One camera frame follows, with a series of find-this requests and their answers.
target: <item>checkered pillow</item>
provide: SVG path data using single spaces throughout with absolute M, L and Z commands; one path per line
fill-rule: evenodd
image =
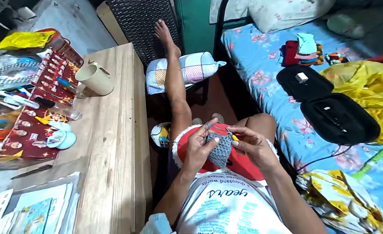
M 181 56 L 179 61 L 186 87 L 214 75 L 218 67 L 226 64 L 223 61 L 215 62 L 209 52 Z M 148 94 L 165 92 L 166 71 L 167 59 L 157 59 L 148 65 L 146 75 Z

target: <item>hand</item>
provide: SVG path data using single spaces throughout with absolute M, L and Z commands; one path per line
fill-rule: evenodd
M 254 132 L 247 127 L 228 127 L 228 129 L 232 133 L 243 136 L 242 141 L 232 141 L 232 146 L 246 152 L 252 164 L 258 167 L 262 173 L 281 168 L 278 158 L 261 133 Z
M 184 165 L 181 170 L 187 172 L 190 176 L 195 176 L 203 167 L 204 163 L 212 151 L 219 143 L 219 138 L 215 137 L 206 144 L 206 137 L 209 133 L 217 134 L 210 128 L 217 123 L 218 119 L 214 118 L 207 124 L 202 125 L 196 132 L 189 136 L 187 142 L 187 153 Z

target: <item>beige mug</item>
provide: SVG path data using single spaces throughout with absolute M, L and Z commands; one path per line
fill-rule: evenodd
M 114 81 L 109 72 L 96 62 L 90 62 L 80 68 L 75 78 L 99 95 L 108 95 L 114 89 Z

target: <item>blue floral bedsheet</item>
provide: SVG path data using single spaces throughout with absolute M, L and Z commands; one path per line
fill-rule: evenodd
M 321 138 L 304 118 L 300 103 L 288 96 L 276 80 L 277 73 L 283 69 L 278 63 L 279 49 L 287 40 L 297 40 L 297 33 L 315 35 L 316 42 L 323 45 L 324 54 L 338 52 L 350 60 L 362 60 L 383 54 L 383 24 L 362 40 L 352 40 L 332 33 L 322 19 L 267 34 L 261 33 L 254 24 L 248 24 L 226 30 L 222 37 L 222 42 L 253 99 L 263 112 L 271 114 L 277 121 L 276 137 L 280 141 L 282 152 L 294 168 L 300 169 L 299 173 L 313 169 L 340 169 L 347 174 L 355 173 L 383 145 L 355 145 L 339 156 L 303 168 L 309 162 L 344 152 L 348 147 L 338 146 Z M 329 64 L 326 62 L 321 66 L 312 66 L 316 71 L 327 67 Z M 360 183 L 383 210 L 383 158 Z

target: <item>yellow cloth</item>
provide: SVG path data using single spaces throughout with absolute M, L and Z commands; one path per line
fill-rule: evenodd
M 43 48 L 55 31 L 15 32 L 0 42 L 0 50 L 18 50 L 23 48 Z
M 346 234 L 383 234 L 383 211 L 356 179 L 340 170 L 314 170 L 296 183 L 325 224 Z
M 333 93 L 343 93 L 363 107 L 381 126 L 375 140 L 383 143 L 383 64 L 356 61 L 337 64 L 320 74 L 334 84 Z

